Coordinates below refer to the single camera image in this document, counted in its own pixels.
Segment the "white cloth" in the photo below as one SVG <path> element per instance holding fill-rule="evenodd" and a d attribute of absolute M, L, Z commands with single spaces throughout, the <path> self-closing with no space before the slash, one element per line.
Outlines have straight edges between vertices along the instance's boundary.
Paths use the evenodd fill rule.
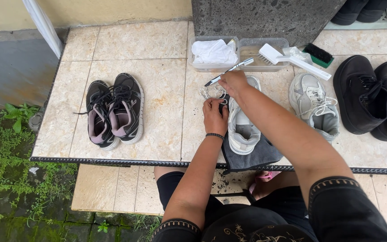
<path fill-rule="evenodd" d="M 236 64 L 238 56 L 235 53 L 235 43 L 225 44 L 223 40 L 195 41 L 192 53 L 195 55 L 194 64 Z"/>

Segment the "plastic container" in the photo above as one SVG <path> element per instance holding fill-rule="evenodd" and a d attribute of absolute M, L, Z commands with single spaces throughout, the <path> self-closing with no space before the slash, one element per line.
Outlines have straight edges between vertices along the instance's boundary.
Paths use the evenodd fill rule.
<path fill-rule="evenodd" d="M 287 67 L 290 62 L 279 62 L 276 65 L 267 65 L 259 57 L 258 53 L 261 47 L 269 44 L 283 54 L 284 48 L 289 48 L 289 42 L 285 38 L 247 38 L 241 39 L 239 42 L 240 60 L 243 61 L 250 57 L 254 58 L 254 62 L 250 65 L 241 65 L 243 71 L 253 72 L 275 72 L 284 67 Z"/>
<path fill-rule="evenodd" d="M 235 41 L 235 46 L 236 50 L 235 53 L 237 54 L 237 63 L 234 64 L 193 64 L 195 55 L 192 54 L 192 45 L 194 44 L 195 41 L 217 41 L 223 39 L 226 44 L 229 43 L 229 41 L 234 40 Z M 187 60 L 189 64 L 191 64 L 196 71 L 200 72 L 225 72 L 234 65 L 238 64 L 240 62 L 240 50 L 239 50 L 239 42 L 238 38 L 236 36 L 195 36 L 192 37 L 191 40 L 189 41 L 189 56 L 187 57 Z"/>

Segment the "white scrub brush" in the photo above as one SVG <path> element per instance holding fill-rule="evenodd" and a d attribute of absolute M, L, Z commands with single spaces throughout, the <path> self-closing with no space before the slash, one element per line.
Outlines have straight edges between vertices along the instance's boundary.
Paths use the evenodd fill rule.
<path fill-rule="evenodd" d="M 289 61 L 297 67 L 302 68 L 324 80 L 329 80 L 331 78 L 331 74 L 305 63 L 294 56 L 284 56 L 267 43 L 259 50 L 258 57 L 268 65 L 276 65 L 279 62 Z"/>

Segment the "white toothbrush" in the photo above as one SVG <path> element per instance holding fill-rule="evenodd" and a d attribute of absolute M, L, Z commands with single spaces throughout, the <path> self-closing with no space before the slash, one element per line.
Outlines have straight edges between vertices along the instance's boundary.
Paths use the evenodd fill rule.
<path fill-rule="evenodd" d="M 249 58 L 249 59 L 245 59 L 244 61 L 242 61 L 242 62 L 236 64 L 233 68 L 231 68 L 231 69 L 225 71 L 225 72 L 222 73 L 222 74 L 225 74 L 225 73 L 227 73 L 228 71 L 232 71 L 233 69 L 235 69 L 235 68 L 237 68 L 237 67 L 239 67 L 239 66 L 241 66 L 241 65 L 248 65 L 248 64 L 251 64 L 253 61 L 254 61 L 254 60 L 253 60 L 253 57 L 251 57 L 251 58 Z M 218 75 L 217 77 L 213 78 L 211 81 L 207 82 L 207 84 L 205 84 L 204 86 L 210 86 L 211 84 L 215 83 L 215 82 L 218 81 L 218 80 L 220 80 L 220 75 Z"/>
<path fill-rule="evenodd" d="M 298 66 L 299 68 L 311 72 L 312 74 L 324 80 L 329 80 L 331 78 L 331 74 L 326 73 L 308 63 L 305 63 L 302 60 L 296 58 L 295 56 L 284 56 L 280 52 L 278 52 L 278 50 L 276 50 L 267 43 L 259 50 L 258 57 L 268 65 L 275 65 L 279 62 L 289 61 L 290 63 Z"/>

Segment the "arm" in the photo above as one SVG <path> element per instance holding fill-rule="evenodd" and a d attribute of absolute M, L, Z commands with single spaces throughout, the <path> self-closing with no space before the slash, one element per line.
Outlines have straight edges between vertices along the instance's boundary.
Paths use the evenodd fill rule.
<path fill-rule="evenodd" d="M 247 83 L 243 71 L 229 71 L 219 84 L 274 146 L 292 163 L 304 201 L 309 189 L 324 177 L 353 178 L 352 171 L 337 151 L 317 132 L 289 111 Z"/>
<path fill-rule="evenodd" d="M 228 108 L 219 113 L 222 99 L 210 98 L 204 102 L 204 125 L 206 133 L 225 136 L 228 129 Z M 205 210 L 212 190 L 213 176 L 223 140 L 217 136 L 207 136 L 195 153 L 192 162 L 177 185 L 166 207 L 162 221 L 181 218 L 204 227 Z"/>

